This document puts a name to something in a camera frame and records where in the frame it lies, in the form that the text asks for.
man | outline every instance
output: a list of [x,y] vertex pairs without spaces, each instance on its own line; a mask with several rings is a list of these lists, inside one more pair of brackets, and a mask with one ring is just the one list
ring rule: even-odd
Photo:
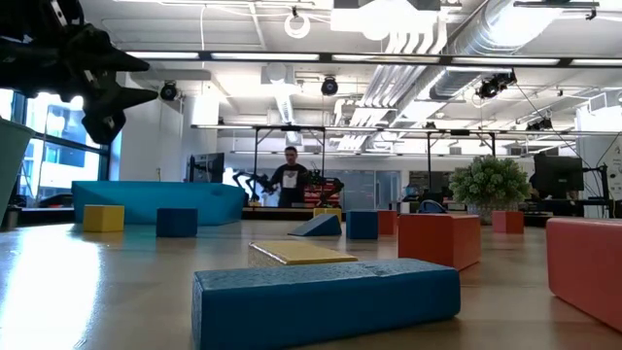
[[291,208],[294,203],[304,203],[304,187],[307,183],[307,168],[296,163],[298,151],[295,147],[289,146],[285,149],[286,164],[279,166],[270,184],[281,186],[281,196],[279,197],[279,207]]

wooden floor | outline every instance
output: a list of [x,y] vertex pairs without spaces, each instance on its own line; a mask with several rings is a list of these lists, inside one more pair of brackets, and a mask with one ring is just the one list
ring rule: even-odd
[[[156,239],[153,227],[0,233],[0,349],[191,349],[191,274],[246,267],[249,242],[304,239],[286,235],[297,225],[205,227],[196,239]],[[397,255],[391,237],[309,240],[362,260]],[[484,229],[482,246],[482,262],[461,273],[463,307],[454,320],[304,349],[622,349],[622,333],[550,294],[542,229],[524,236]]]

blue foam ramp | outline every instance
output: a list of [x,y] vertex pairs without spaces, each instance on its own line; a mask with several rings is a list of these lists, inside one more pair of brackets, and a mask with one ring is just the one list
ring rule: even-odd
[[242,219],[244,190],[223,184],[156,181],[74,181],[76,223],[85,205],[122,205],[125,223],[155,225],[158,208],[196,208],[198,224],[218,226]]
[[350,239],[378,239],[378,212],[349,211],[346,214],[346,236]]
[[290,235],[298,236],[322,236],[340,235],[341,225],[334,214],[320,214],[308,222],[296,227]]
[[197,350],[276,349],[452,318],[454,268],[411,259],[194,273]]
[[159,208],[155,235],[158,237],[196,237],[198,211],[196,208]]

green plant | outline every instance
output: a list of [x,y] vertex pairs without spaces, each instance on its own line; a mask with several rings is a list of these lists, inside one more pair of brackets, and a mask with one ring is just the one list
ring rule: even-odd
[[466,168],[457,168],[449,185],[454,199],[464,204],[512,203],[529,194],[527,173],[509,158],[476,157]]

potted plant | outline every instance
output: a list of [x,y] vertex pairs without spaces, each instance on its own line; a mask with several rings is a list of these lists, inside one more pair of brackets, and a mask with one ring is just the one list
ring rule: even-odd
[[449,188],[454,199],[486,225],[492,222],[493,210],[518,210],[529,194],[527,173],[512,159],[492,156],[476,157],[468,167],[457,168]]

